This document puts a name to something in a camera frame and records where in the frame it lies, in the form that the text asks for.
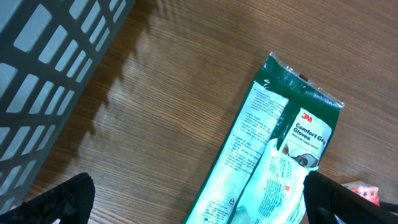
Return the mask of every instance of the brown wood grain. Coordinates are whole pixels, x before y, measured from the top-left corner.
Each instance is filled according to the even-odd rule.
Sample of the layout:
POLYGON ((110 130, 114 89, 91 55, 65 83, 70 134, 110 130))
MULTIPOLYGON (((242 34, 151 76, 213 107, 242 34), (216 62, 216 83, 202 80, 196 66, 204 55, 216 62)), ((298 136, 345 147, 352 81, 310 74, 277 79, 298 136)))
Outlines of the brown wood grain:
POLYGON ((27 199, 88 172, 91 223, 180 223, 270 51, 346 103, 320 172, 398 203, 398 1, 137 0, 27 199))

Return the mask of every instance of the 3m logo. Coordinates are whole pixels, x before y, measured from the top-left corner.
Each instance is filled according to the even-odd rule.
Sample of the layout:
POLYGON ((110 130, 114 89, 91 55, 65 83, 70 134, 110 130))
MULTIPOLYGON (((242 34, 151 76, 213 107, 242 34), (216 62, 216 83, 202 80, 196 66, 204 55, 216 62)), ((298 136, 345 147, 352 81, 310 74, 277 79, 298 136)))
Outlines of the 3m logo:
POLYGON ((310 117, 310 115, 308 115, 308 114, 306 114, 306 113, 304 113, 301 117, 302 117, 303 119, 306 119, 309 123, 312 122, 312 118, 310 117))

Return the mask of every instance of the transparent plastic wrap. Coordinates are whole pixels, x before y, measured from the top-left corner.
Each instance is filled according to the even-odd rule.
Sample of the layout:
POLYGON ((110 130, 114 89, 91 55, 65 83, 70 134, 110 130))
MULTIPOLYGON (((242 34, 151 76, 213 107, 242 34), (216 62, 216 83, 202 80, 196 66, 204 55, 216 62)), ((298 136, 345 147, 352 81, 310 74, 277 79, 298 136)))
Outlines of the transparent plastic wrap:
MULTIPOLYGON (((317 169, 343 107, 341 101, 285 66, 271 52, 254 77, 184 223, 231 223, 236 204, 252 173, 269 175, 266 170, 263 174, 254 170, 260 158, 267 159, 261 156, 270 139, 273 139, 273 149, 283 153, 283 158, 289 158, 286 159, 289 162, 283 163, 284 166, 289 164, 296 167, 294 171, 317 169)), ((284 196, 285 199, 290 198, 291 212, 286 213, 282 219, 297 222, 301 219, 301 213, 305 212, 302 189, 296 188, 302 186, 302 180, 281 181, 289 183, 292 186, 290 192, 295 192, 295 197, 284 196)), ((257 201, 253 198, 253 202, 256 203, 265 200, 264 195, 256 191, 246 195, 255 197, 257 201)), ((245 205, 248 203, 249 199, 245 198, 245 205)), ((241 208, 254 214, 254 207, 241 208)), ((275 220, 280 220, 280 216, 270 212, 275 220)))

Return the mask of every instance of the wooden table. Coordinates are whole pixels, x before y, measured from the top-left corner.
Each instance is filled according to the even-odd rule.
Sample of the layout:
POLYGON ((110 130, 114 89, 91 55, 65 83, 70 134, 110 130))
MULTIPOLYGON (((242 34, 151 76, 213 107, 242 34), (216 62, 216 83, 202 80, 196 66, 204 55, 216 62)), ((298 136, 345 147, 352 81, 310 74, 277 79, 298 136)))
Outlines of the wooden table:
POLYGON ((270 51, 346 103, 320 172, 398 203, 398 1, 137 0, 27 198, 80 172, 91 222, 180 223, 270 51))

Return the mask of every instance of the wooden surface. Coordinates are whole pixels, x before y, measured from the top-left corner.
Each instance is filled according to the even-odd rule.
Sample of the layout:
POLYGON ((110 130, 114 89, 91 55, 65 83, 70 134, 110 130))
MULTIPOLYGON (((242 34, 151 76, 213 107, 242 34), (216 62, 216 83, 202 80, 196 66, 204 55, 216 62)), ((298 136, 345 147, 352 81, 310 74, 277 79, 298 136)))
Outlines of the wooden surface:
POLYGON ((137 0, 27 198, 80 172, 91 222, 180 223, 274 51, 346 103, 320 172, 398 203, 398 1, 137 0))

